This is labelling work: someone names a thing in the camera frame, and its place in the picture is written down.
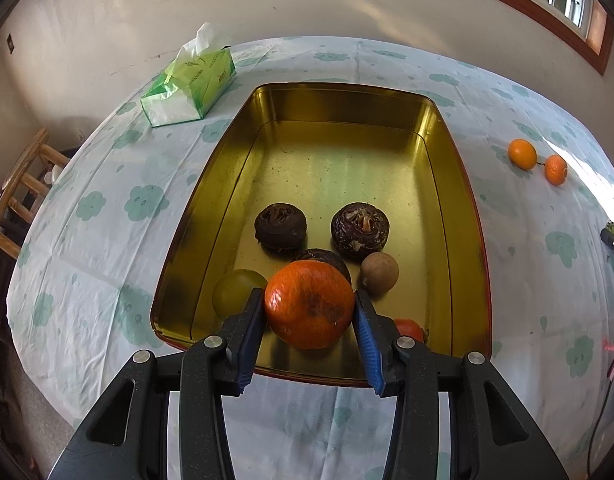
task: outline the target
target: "white tablecloth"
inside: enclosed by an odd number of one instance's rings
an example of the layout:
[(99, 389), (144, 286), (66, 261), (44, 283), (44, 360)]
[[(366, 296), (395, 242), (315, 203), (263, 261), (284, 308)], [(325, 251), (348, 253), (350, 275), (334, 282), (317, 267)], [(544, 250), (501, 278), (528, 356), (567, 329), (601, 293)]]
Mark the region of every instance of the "white tablecloth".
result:
[[(133, 352), (173, 351), (149, 325), (158, 277), (202, 168), (255, 87), (384, 86), (429, 96), (449, 125), (485, 235), (494, 363), (570, 477), (582, 478), (612, 357), (602, 340), (614, 341), (614, 256), (599, 238), (614, 221), (614, 169), (589, 131), (506, 78), (396, 44), (282, 38), (232, 53), (237, 78), (205, 120), (151, 128), (140, 89), (87, 139), (40, 208), (7, 304), (24, 370), (49, 402), (77, 426)], [(567, 181), (556, 188), (540, 166), (511, 165), (506, 147), (517, 137), (542, 157), (563, 156)], [(381, 478), (393, 406), (368, 390), (256, 376), (225, 401), (238, 479)], [(173, 440), (174, 421), (171, 429)], [(614, 395), (596, 442), (613, 440)]]

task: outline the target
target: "green fruit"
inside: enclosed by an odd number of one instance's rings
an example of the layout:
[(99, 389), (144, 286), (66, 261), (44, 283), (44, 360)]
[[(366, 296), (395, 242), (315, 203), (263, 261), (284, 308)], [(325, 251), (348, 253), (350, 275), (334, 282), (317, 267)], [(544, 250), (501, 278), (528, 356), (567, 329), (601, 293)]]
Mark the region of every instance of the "green fruit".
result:
[(213, 287), (214, 312), (221, 320), (240, 314), (245, 309), (251, 291), (256, 287), (266, 287), (266, 279), (261, 274), (248, 269), (230, 270)]

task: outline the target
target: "tangerine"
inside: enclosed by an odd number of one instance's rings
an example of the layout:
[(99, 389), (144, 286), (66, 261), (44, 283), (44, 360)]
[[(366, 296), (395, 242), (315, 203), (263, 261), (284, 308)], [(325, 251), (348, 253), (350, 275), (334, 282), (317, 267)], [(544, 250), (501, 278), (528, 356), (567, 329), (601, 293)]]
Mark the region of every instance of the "tangerine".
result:
[(532, 143), (524, 139), (514, 139), (509, 143), (507, 149), (509, 160), (518, 168), (529, 171), (538, 163), (538, 153)]
[(267, 321), (276, 335), (300, 349), (333, 345), (354, 313), (350, 283), (333, 266), (297, 260), (269, 280), (264, 291)]
[(567, 163), (560, 155), (551, 155), (545, 160), (545, 177), (554, 186), (560, 186), (567, 179)]

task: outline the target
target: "rectangular tray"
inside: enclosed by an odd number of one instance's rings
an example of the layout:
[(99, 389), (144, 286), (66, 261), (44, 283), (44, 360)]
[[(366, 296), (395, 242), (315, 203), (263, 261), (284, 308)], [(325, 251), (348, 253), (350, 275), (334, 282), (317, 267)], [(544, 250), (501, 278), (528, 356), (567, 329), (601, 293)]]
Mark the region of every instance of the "rectangular tray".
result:
[[(484, 243), (471, 187), (439, 111), (403, 91), (338, 83), (258, 87), (198, 181), (174, 236), (151, 322), (164, 341), (187, 348), (216, 333), (212, 290), (231, 269), (269, 279), (291, 255), (264, 251), (254, 219), (287, 202), (307, 217), (306, 247), (335, 250), (332, 216), (369, 202), (390, 222), (384, 251), (400, 266), (376, 311), (410, 318), (428, 345), (490, 355), (490, 296)], [(347, 261), (354, 283), (359, 266)], [(256, 371), (321, 384), (362, 385), (353, 329), (331, 348), (301, 351), (267, 330)]]

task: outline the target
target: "green tissue box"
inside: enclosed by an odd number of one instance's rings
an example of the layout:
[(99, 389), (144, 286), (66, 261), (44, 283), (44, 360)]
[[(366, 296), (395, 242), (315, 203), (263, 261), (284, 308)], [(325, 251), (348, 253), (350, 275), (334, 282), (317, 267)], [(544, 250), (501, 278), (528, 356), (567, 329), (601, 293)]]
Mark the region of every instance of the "green tissue box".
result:
[(205, 117), (235, 75), (229, 50), (191, 58), (179, 54), (140, 103), (151, 126), (196, 121)]

